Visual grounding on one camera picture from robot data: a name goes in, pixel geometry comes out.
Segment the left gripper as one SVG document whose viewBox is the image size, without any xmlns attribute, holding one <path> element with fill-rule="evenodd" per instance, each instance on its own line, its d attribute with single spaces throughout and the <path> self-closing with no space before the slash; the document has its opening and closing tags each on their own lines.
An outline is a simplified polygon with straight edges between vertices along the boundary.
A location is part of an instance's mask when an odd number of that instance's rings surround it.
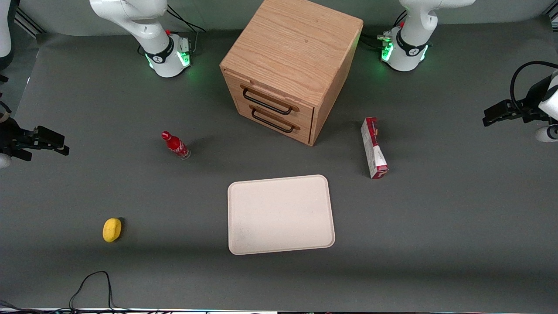
<svg viewBox="0 0 558 314">
<path fill-rule="evenodd" d="M 522 119 L 523 123 L 543 121 L 553 123 L 553 119 L 539 108 L 539 104 L 546 95 L 551 82 L 551 76 L 547 76 L 535 83 L 528 90 L 524 98 L 518 99 L 514 92 L 511 101 L 500 101 L 484 110 L 483 125 L 489 127 L 492 124 L 505 120 Z"/>
</svg>

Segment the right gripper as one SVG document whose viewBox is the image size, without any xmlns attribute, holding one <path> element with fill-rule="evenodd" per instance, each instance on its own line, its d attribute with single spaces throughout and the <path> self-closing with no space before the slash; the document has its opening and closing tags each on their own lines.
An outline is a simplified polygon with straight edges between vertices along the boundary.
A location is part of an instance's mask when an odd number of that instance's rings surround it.
<svg viewBox="0 0 558 314">
<path fill-rule="evenodd" d="M 49 146 L 32 147 L 33 137 L 40 143 Z M 31 161 L 33 154 L 26 151 L 26 148 L 34 150 L 50 150 L 61 155 L 69 155 L 69 147 L 64 146 L 65 137 L 44 126 L 37 126 L 34 129 L 22 129 L 13 118 L 2 118 L 0 124 L 0 145 L 1 160 L 12 161 L 18 158 L 23 161 Z"/>
</svg>

